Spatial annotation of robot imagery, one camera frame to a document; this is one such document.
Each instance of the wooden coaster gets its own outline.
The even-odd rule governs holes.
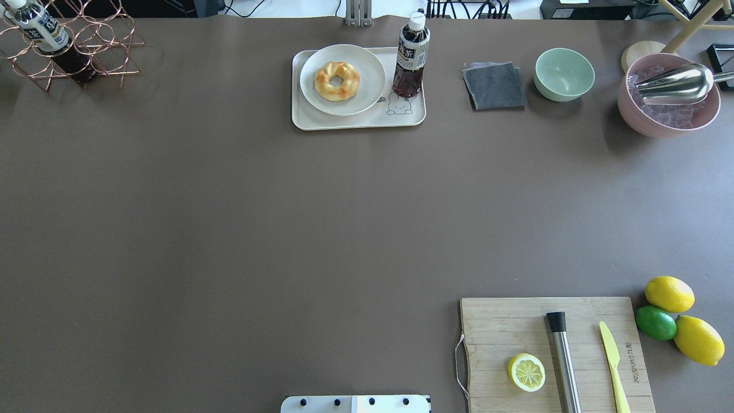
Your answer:
[[[652,40],[643,40],[642,42],[634,43],[622,53],[622,71],[627,73],[627,69],[629,69],[635,60],[648,54],[660,53],[664,47],[665,45],[663,43]]]

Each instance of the green bowl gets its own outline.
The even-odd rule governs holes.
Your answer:
[[[551,101],[566,102],[583,95],[594,84],[594,68],[577,51],[544,51],[535,62],[535,86]]]

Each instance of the lemon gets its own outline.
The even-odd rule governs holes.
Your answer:
[[[520,353],[509,361],[507,372],[519,388],[536,392],[545,384],[545,368],[536,356]]]
[[[693,290],[683,281],[671,276],[651,279],[644,288],[644,296],[653,306],[667,312],[685,312],[696,298]]]
[[[722,336],[700,318],[681,315],[675,319],[677,333],[673,341],[681,352],[691,360],[715,366],[724,356]]]

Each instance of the bottle label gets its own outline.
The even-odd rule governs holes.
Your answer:
[[[37,18],[15,22],[26,33],[26,37],[33,40],[41,51],[47,53],[59,51],[69,42],[69,33],[66,29],[45,10]]]
[[[398,64],[406,71],[416,71],[426,65],[426,55],[428,54],[428,42],[431,40],[431,33],[428,29],[426,39],[414,43],[405,39],[400,32],[400,41],[398,42]]]

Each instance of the lemon half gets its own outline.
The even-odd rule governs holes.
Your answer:
[[[509,361],[507,372],[519,388],[536,392],[545,384],[545,367],[536,356],[520,353]]]

